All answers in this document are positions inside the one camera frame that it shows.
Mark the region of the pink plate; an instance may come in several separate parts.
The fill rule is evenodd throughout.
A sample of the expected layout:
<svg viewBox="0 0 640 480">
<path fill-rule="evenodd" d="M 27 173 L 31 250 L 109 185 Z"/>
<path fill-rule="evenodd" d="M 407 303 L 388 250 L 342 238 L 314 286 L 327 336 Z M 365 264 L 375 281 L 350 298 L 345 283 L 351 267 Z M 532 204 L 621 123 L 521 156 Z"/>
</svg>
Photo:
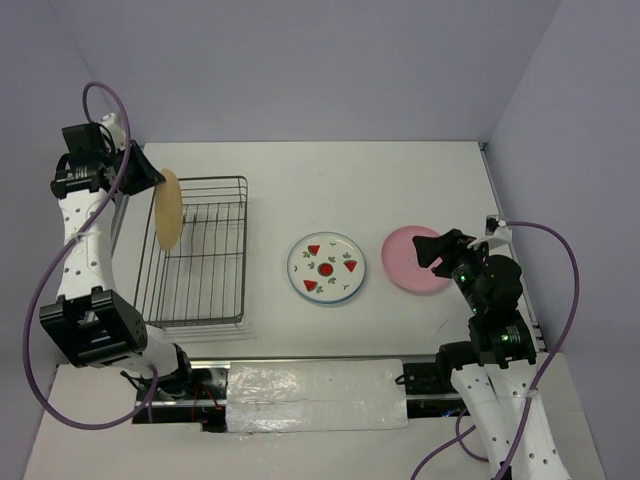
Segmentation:
<svg viewBox="0 0 640 480">
<path fill-rule="evenodd" d="M 439 234 L 431 228 L 418 225 L 394 230 L 382 244 L 383 268 L 395 285 L 412 294 L 436 294 L 449 284 L 449 280 L 436 277 L 429 268 L 419 266 L 412 241 L 414 236 L 438 237 Z"/>
</svg>

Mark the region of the yellow plate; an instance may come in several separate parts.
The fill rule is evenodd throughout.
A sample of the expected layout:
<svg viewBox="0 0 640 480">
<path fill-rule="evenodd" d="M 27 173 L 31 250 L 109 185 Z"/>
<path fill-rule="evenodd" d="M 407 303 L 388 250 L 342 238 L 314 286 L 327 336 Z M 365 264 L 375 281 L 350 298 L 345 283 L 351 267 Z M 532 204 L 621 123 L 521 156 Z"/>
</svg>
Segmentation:
<svg viewBox="0 0 640 480">
<path fill-rule="evenodd" d="M 183 203 L 180 182 L 173 171 L 162 169 L 165 181 L 155 188 L 154 222 L 158 245 L 170 251 L 179 241 L 183 227 Z"/>
</svg>

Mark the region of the white plate blue rim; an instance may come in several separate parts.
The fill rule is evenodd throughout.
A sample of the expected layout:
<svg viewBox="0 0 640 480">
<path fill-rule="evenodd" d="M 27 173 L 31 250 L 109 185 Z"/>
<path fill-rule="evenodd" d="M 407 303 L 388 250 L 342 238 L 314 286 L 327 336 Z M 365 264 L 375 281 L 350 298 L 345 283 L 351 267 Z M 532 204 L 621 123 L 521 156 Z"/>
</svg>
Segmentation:
<svg viewBox="0 0 640 480">
<path fill-rule="evenodd" d="M 292 287 L 309 301 L 337 304 L 363 286 L 366 260 L 350 238 L 335 232 L 317 232 L 300 239 L 287 258 Z"/>
</svg>

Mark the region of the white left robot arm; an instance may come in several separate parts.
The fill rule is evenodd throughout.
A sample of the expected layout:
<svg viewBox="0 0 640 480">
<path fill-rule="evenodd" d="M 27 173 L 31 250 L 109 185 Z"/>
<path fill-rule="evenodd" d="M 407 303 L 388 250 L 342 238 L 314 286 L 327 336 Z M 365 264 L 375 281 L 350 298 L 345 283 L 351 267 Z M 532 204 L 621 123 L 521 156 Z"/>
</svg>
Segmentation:
<svg viewBox="0 0 640 480">
<path fill-rule="evenodd" d="M 112 267 L 117 207 L 108 192 L 117 174 L 124 175 L 117 189 L 123 195 L 166 179 L 136 142 L 127 141 L 115 113 L 65 127 L 62 134 L 68 151 L 56 166 L 51 190 L 71 249 L 55 302 L 39 311 L 41 326 L 77 368 L 117 367 L 136 373 L 139 390 L 156 380 L 162 397 L 187 397 L 196 385 L 188 356 L 117 292 Z"/>
</svg>

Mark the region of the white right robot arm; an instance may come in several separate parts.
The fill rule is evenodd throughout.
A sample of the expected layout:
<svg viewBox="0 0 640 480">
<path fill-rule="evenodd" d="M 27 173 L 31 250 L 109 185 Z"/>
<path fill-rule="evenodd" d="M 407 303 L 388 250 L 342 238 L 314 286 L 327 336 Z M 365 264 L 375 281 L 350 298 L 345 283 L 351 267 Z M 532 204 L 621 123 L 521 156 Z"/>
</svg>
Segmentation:
<svg viewBox="0 0 640 480">
<path fill-rule="evenodd" d="M 538 384 L 546 362 L 518 309 L 522 270 L 490 251 L 496 232 L 476 239 L 453 229 L 412 242 L 421 267 L 452 280 L 472 316 L 466 341 L 436 355 L 435 379 L 456 391 L 486 452 L 494 479 L 567 479 Z"/>
</svg>

